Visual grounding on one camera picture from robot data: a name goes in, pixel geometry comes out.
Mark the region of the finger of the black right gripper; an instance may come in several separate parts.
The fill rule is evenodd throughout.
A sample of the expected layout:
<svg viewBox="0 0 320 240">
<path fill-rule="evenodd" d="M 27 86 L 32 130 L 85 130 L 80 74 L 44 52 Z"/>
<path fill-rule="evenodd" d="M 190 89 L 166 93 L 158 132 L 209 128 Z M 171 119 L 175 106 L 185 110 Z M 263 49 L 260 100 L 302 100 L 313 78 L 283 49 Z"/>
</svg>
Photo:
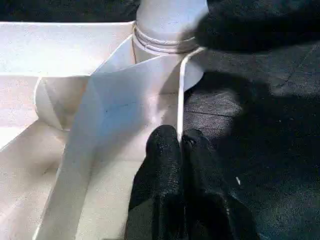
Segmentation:
<svg viewBox="0 0 320 240">
<path fill-rule="evenodd" d="M 319 41 L 318 0 L 209 0 L 197 43 L 231 53 L 260 53 Z"/>
</svg>

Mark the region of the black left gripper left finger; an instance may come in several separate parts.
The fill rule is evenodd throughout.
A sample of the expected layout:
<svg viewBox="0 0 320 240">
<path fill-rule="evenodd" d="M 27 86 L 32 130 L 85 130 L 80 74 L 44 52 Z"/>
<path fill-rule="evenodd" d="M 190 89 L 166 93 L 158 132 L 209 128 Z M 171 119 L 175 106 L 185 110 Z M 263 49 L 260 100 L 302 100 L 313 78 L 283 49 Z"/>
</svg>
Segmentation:
<svg viewBox="0 0 320 240">
<path fill-rule="evenodd" d="M 185 236 L 183 160 L 176 129 L 157 127 L 134 176 L 126 240 L 181 240 Z"/>
</svg>

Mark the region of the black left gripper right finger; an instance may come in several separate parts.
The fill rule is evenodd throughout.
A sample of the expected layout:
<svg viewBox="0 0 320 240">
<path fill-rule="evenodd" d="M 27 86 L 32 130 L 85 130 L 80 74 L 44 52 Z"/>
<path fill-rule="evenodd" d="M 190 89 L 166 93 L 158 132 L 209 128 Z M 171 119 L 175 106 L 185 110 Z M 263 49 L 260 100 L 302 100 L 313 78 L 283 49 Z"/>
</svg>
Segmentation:
<svg viewBox="0 0 320 240">
<path fill-rule="evenodd" d="M 212 143 L 197 129 L 183 133 L 184 196 L 190 240 L 258 240 L 253 215 L 231 193 Z"/>
</svg>

